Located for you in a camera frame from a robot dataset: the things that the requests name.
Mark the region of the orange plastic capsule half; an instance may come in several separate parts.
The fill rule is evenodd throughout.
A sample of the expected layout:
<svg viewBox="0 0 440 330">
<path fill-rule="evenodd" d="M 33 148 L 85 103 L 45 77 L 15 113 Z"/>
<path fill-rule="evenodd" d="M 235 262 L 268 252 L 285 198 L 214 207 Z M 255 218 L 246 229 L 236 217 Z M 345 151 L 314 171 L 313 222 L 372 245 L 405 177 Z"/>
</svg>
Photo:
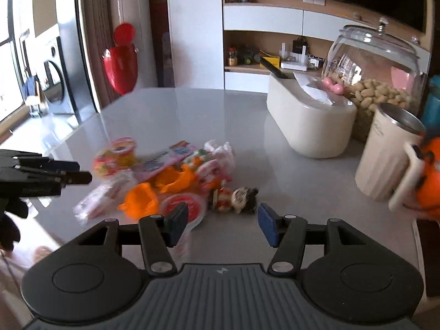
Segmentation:
<svg viewBox="0 0 440 330">
<path fill-rule="evenodd" d="M 129 218 L 139 220 L 159 213 L 159 200 L 150 183 L 133 187 L 118 206 Z"/>
</svg>

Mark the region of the small doll figurine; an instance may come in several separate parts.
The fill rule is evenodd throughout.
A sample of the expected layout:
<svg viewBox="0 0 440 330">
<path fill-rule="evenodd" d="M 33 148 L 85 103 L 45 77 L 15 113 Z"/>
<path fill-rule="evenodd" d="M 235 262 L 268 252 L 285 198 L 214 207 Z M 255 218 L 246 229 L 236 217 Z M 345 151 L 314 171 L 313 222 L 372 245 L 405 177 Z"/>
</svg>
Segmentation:
<svg viewBox="0 0 440 330">
<path fill-rule="evenodd" d="M 219 213 L 233 211 L 236 214 L 253 215 L 257 211 L 257 188 L 239 187 L 231 190 L 221 186 L 210 192 L 208 209 Z"/>
</svg>

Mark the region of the yellow pink toy cake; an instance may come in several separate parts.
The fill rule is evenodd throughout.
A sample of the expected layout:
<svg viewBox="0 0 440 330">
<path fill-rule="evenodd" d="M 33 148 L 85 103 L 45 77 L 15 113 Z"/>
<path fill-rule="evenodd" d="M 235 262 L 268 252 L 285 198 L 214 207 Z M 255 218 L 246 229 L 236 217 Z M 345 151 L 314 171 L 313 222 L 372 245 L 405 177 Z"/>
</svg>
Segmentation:
<svg viewBox="0 0 440 330">
<path fill-rule="evenodd" d="M 100 177 L 111 177 L 137 163 L 136 142 L 131 137 L 113 141 L 98 153 L 93 160 L 93 169 Z"/>
</svg>

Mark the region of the white pink plush toy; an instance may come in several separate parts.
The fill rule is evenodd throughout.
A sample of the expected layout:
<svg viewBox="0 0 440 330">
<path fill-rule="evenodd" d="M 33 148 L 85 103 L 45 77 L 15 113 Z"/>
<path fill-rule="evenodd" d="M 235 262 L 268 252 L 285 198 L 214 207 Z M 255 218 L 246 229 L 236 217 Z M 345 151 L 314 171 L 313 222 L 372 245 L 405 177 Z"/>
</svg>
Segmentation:
<svg viewBox="0 0 440 330">
<path fill-rule="evenodd" d="M 221 188 L 221 183 L 231 181 L 235 153 L 229 142 L 220 145 L 212 139 L 183 160 L 196 176 L 198 187 L 204 192 Z"/>
</svg>

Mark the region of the white tissue box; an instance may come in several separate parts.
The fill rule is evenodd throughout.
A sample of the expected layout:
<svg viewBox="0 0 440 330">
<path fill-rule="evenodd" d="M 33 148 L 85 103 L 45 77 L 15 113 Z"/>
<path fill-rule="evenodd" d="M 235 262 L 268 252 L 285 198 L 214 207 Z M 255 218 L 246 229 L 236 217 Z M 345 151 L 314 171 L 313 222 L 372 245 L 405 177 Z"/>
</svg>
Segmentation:
<svg viewBox="0 0 440 330">
<path fill-rule="evenodd" d="M 290 147 L 313 159 L 342 154 L 351 138 L 355 104 L 326 89 L 320 78 L 294 73 L 270 75 L 267 108 Z"/>
</svg>

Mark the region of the red hanging bag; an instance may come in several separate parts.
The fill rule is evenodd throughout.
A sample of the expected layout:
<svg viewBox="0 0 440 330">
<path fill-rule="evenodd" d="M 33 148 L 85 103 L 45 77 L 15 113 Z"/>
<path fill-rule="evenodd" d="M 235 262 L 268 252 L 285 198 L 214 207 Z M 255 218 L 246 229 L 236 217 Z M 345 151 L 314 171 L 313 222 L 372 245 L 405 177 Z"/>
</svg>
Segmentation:
<svg viewBox="0 0 440 330">
<path fill-rule="evenodd" d="M 138 79 L 137 49 L 133 44 L 136 30 L 130 23 L 118 25 L 113 32 L 115 46 L 102 55 L 105 75 L 120 95 L 132 92 Z"/>
</svg>

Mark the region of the white ribbed mug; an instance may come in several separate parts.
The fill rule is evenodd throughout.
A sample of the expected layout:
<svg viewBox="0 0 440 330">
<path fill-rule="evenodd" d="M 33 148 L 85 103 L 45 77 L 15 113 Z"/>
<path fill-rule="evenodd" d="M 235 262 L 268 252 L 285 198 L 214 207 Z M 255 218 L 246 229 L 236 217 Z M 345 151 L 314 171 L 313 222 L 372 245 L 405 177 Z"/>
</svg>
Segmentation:
<svg viewBox="0 0 440 330">
<path fill-rule="evenodd" d="M 403 208 L 424 169 L 421 142 L 426 129 L 409 111 L 381 103 L 356 170 L 357 188 L 389 210 Z"/>
</svg>

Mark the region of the orange round toy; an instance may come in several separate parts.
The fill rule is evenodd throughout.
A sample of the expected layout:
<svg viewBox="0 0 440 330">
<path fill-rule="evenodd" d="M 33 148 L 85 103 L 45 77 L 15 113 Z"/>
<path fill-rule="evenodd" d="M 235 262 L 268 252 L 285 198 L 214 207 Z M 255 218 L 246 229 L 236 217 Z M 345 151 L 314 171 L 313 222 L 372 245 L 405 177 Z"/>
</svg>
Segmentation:
<svg viewBox="0 0 440 330">
<path fill-rule="evenodd" d="M 439 133 L 427 137 L 416 151 L 423 170 L 415 187 L 417 210 L 439 220 Z"/>
</svg>

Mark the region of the glass jar with peanuts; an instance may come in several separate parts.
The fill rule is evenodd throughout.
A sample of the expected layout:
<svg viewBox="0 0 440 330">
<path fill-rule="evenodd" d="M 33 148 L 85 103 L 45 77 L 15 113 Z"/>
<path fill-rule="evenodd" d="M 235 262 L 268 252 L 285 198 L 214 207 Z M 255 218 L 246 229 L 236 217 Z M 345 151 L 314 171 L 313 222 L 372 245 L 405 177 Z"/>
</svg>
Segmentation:
<svg viewBox="0 0 440 330">
<path fill-rule="evenodd" d="M 421 104 L 421 71 L 416 50 L 386 33 L 382 17 L 376 28 L 346 25 L 331 46 L 322 76 L 343 86 L 356 108 L 352 137 L 368 138 L 374 113 L 381 103 L 417 114 Z"/>
</svg>

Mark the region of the blue container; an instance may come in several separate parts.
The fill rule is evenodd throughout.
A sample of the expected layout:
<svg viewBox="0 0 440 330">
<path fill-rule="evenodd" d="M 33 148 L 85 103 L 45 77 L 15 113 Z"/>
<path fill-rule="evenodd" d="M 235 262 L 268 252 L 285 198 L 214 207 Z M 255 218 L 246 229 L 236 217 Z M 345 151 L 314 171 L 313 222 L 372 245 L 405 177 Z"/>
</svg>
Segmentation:
<svg viewBox="0 0 440 330">
<path fill-rule="evenodd" d="M 440 76 L 431 77 L 428 83 L 429 93 L 427 95 L 424 112 L 421 118 L 426 128 L 437 128 L 440 122 Z"/>
</svg>

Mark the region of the white wall shelf unit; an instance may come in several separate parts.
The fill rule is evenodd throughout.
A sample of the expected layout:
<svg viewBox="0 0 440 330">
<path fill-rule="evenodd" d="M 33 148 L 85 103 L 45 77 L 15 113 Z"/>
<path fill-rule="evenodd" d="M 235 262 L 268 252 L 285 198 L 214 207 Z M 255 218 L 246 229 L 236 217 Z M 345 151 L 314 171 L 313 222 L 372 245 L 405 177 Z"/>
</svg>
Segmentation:
<svg viewBox="0 0 440 330">
<path fill-rule="evenodd" d="M 250 92 L 267 92 L 269 75 L 263 66 L 251 64 L 229 66 L 228 49 L 250 45 L 269 54 L 281 51 L 282 43 L 291 48 L 297 37 L 305 37 L 309 53 L 327 58 L 331 44 L 346 25 L 378 27 L 382 15 L 344 2 L 325 0 L 325 5 L 303 0 L 223 0 L 224 88 Z M 386 33 L 409 43 L 418 56 L 422 81 L 430 68 L 434 40 L 434 0 L 427 0 L 426 32 L 386 17 Z"/>
</svg>

